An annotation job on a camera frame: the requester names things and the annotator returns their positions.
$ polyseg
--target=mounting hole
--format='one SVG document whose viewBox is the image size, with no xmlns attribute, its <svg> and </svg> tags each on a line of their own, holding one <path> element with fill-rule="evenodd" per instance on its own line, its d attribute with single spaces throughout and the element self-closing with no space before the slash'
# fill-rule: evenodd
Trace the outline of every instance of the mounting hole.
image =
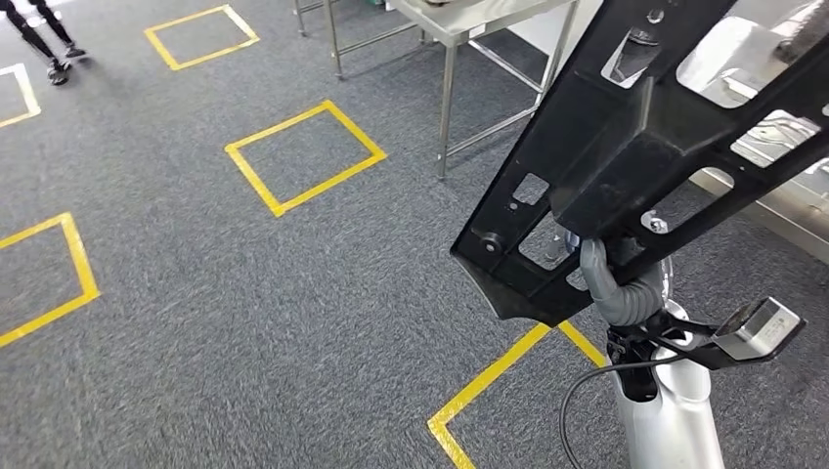
<svg viewBox="0 0 829 469">
<path fill-rule="evenodd" d="M 648 22 L 651 24 L 659 24 L 665 19 L 665 11 L 660 8 L 655 8 L 648 12 Z"/>
<path fill-rule="evenodd" d="M 549 189 L 547 181 L 533 173 L 527 173 L 512 193 L 512 198 L 527 205 L 535 205 L 547 189 Z"/>
<path fill-rule="evenodd" d="M 497 233 L 485 233 L 481 236 L 481 244 L 484 250 L 490 254 L 501 254 L 503 252 L 503 238 Z"/>
</svg>

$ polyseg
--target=black bracket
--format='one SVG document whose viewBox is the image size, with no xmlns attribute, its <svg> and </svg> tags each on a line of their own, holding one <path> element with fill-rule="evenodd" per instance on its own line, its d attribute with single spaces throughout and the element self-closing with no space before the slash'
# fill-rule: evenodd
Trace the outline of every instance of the black bracket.
<svg viewBox="0 0 829 469">
<path fill-rule="evenodd" d="M 500 318 L 556 326 L 591 303 L 587 292 L 566 281 L 579 267 L 578 252 L 547 271 L 518 250 L 550 212 L 556 223 L 581 238 L 635 238 L 642 250 L 613 266 L 617 281 L 626 283 L 829 154 L 825 131 L 765 168 L 730 149 L 777 109 L 829 126 L 829 117 L 821 112 L 829 103 L 829 37 L 741 107 L 720 107 L 677 81 L 681 62 L 733 3 L 602 4 L 452 248 Z M 656 10 L 663 18 L 646 23 Z M 660 49 L 625 89 L 601 70 L 636 27 L 655 32 Z M 733 179 L 730 192 L 669 233 L 642 226 L 645 212 L 709 167 Z M 548 183 L 535 204 L 514 196 L 530 173 Z"/>
</svg>

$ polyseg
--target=person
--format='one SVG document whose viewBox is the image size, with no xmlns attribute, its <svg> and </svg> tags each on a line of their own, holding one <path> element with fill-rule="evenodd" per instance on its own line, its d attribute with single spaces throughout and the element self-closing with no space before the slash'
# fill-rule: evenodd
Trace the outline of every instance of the person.
<svg viewBox="0 0 829 469">
<path fill-rule="evenodd" d="M 37 13 L 43 17 L 43 20 L 49 24 L 49 27 L 55 31 L 55 34 L 63 41 L 66 46 L 65 56 L 67 59 L 75 59 L 86 55 L 86 51 L 79 49 L 75 42 L 69 37 L 66 29 L 61 22 L 55 17 L 55 12 L 46 5 L 46 0 L 28 0 L 28 2 L 37 9 Z M 52 52 L 52 49 L 46 44 L 46 41 L 40 37 L 29 24 L 26 19 L 18 12 L 12 0 L 0 0 L 0 11 L 6 13 L 6 18 L 12 25 L 21 32 L 22 38 L 26 43 L 32 46 L 35 50 L 43 54 L 49 61 L 47 69 L 47 76 L 53 85 L 63 85 L 68 81 L 68 71 L 71 68 L 69 62 L 63 62 L 58 59 L 58 56 Z"/>
</svg>

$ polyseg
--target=floor marking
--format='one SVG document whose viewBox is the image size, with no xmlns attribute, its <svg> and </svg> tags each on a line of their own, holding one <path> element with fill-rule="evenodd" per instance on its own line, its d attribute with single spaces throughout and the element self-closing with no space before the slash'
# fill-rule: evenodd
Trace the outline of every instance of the floor marking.
<svg viewBox="0 0 829 469">
<path fill-rule="evenodd" d="M 54 310 L 3 333 L 3 335 L 0 335 L 0 347 L 9 345 L 10 343 L 40 327 L 43 327 L 53 320 L 66 316 L 101 295 L 101 292 L 98 290 L 98 285 L 95 282 L 95 277 L 92 275 L 92 268 L 89 266 L 89 259 L 86 257 L 86 250 L 83 248 L 83 242 L 80 239 L 80 234 L 78 233 L 71 214 L 68 212 L 62 213 L 57 217 L 50 218 L 43 223 L 23 230 L 17 234 L 12 234 L 9 237 L 0 239 L 0 249 L 9 247 L 16 242 L 22 241 L 30 236 L 37 235 L 38 233 L 56 227 L 57 225 L 60 225 L 64 230 L 64 237 L 66 238 L 66 244 L 69 248 L 69 255 L 72 258 L 72 264 L 75 267 L 78 282 L 80 283 L 81 294 L 80 296 L 63 303 Z"/>
<path fill-rule="evenodd" d="M 28 73 L 25 71 L 25 65 L 14 64 L 5 68 L 0 68 L 0 75 L 5 75 L 7 73 L 13 73 L 15 78 L 18 80 L 18 85 L 21 87 L 21 92 L 23 93 L 23 101 L 26 104 L 26 113 L 17 117 L 12 117 L 11 119 L 0 121 L 0 128 L 16 124 L 40 113 L 40 105 L 34 98 L 34 90 L 31 88 L 31 81 L 29 81 Z"/>
<path fill-rule="evenodd" d="M 569 321 L 564 321 L 558 328 L 585 354 L 596 366 L 604 366 L 604 356 L 590 341 L 573 327 Z M 455 463 L 458 469 L 474 469 L 472 460 L 460 447 L 458 441 L 452 436 L 447 428 L 450 420 L 455 418 L 469 403 L 477 398 L 487 389 L 499 376 L 513 366 L 524 356 L 534 345 L 536 345 L 547 333 L 550 332 L 546 324 L 538 324 L 499 359 L 487 366 L 480 374 L 460 390 L 446 405 L 435 413 L 428 421 L 429 430 L 438 441 L 443 450 Z"/>
<path fill-rule="evenodd" d="M 250 166 L 244 156 L 241 155 L 240 149 L 246 145 L 250 145 L 256 141 L 262 140 L 266 137 L 276 134 L 294 124 L 302 122 L 305 119 L 311 118 L 321 112 L 328 111 L 346 128 L 351 135 L 353 135 L 364 147 L 366 147 L 369 152 L 370 156 L 363 161 L 351 166 L 350 168 L 345 169 L 344 171 L 340 172 L 336 176 L 323 181 L 316 186 L 312 187 L 308 191 L 301 193 L 300 195 L 288 200 L 286 202 L 279 202 L 276 197 L 268 190 L 265 186 L 265 183 L 259 178 L 259 175 L 256 174 L 256 171 Z M 360 127 L 357 127 L 351 119 L 348 118 L 339 108 L 332 103 L 330 100 L 325 100 L 319 106 L 306 110 L 305 112 L 291 117 L 290 119 L 286 120 L 285 122 L 279 123 L 273 127 L 267 128 L 261 132 L 253 134 L 249 137 L 245 137 L 238 142 L 233 142 L 225 146 L 225 151 L 230 156 L 230 158 L 235 162 L 241 173 L 244 175 L 245 179 L 250 183 L 256 193 L 262 198 L 262 201 L 265 202 L 265 205 L 271 209 L 271 212 L 274 213 L 274 216 L 281 217 L 284 213 L 291 208 L 295 208 L 296 206 L 307 202 L 311 198 L 331 189 L 332 187 L 336 186 L 337 184 L 345 181 L 346 179 L 354 176 L 355 174 L 363 171 L 371 166 L 373 166 L 378 161 L 382 161 L 386 157 L 385 151 L 380 149 L 376 143 L 374 143 L 365 132 L 363 132 Z"/>
<path fill-rule="evenodd" d="M 212 15 L 214 13 L 219 13 L 219 12 L 223 12 L 225 15 L 227 15 L 228 18 L 230 18 L 231 21 L 233 21 L 234 24 L 239 29 L 241 29 L 241 31 L 248 37 L 248 39 L 246 41 L 242 42 L 241 44 L 237 45 L 237 46 L 228 47 L 228 48 L 222 49 L 221 51 L 217 51 L 217 52 L 214 52 L 212 54 L 208 54 L 206 56 L 199 57 L 197 59 L 193 59 L 191 61 L 186 61 L 183 64 L 179 64 L 173 58 L 173 55 L 170 54 L 170 51 L 168 51 L 167 48 L 164 47 L 164 44 L 161 43 L 161 40 L 158 39 L 158 36 L 156 35 L 156 33 L 158 31 L 160 31 L 164 28 L 174 26 L 176 24 L 181 24 L 182 22 L 194 20 L 196 18 L 205 17 L 207 15 Z M 193 66 L 193 65 L 201 64 L 203 62 L 207 62 L 211 59 L 215 59 L 217 57 L 224 56 L 226 54 L 230 54 L 234 51 L 245 48 L 245 47 L 259 41 L 259 36 L 257 36 L 256 33 L 253 32 L 253 29 L 250 27 L 250 25 L 247 24 L 247 22 L 245 20 L 243 20 L 239 16 L 239 14 L 236 13 L 233 8 L 231 8 L 230 5 L 222 5 L 221 7 L 211 8 L 211 9 L 205 10 L 203 12 L 195 13 L 195 14 L 190 15 L 188 17 L 183 17 L 183 18 L 179 18 L 177 20 L 168 21 L 164 24 L 159 24 L 159 25 L 153 26 L 153 27 L 148 27 L 147 29 L 144 30 L 144 34 L 147 35 L 147 39 L 149 39 L 150 43 L 153 44 L 153 47 L 155 47 L 155 50 L 158 51 L 159 55 L 161 55 L 161 58 L 164 59 L 164 61 L 167 63 L 167 65 L 169 65 L 169 67 L 173 70 L 181 70 L 182 68 L 186 68 L 188 66 Z"/>
</svg>

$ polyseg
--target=black sneaker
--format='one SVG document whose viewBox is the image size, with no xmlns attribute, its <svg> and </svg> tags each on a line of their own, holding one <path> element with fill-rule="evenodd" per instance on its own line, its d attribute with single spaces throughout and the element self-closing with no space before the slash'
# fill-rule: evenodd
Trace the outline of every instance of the black sneaker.
<svg viewBox="0 0 829 469">
<path fill-rule="evenodd" d="M 61 86 L 69 81 L 69 69 L 72 65 L 68 62 L 61 64 L 60 62 L 53 62 L 46 69 L 46 76 L 49 81 L 55 86 Z"/>
<path fill-rule="evenodd" d="M 67 59 L 77 59 L 78 57 L 83 57 L 86 55 L 86 51 L 83 49 L 78 49 L 75 47 L 74 44 L 69 44 L 66 47 L 66 58 Z"/>
</svg>

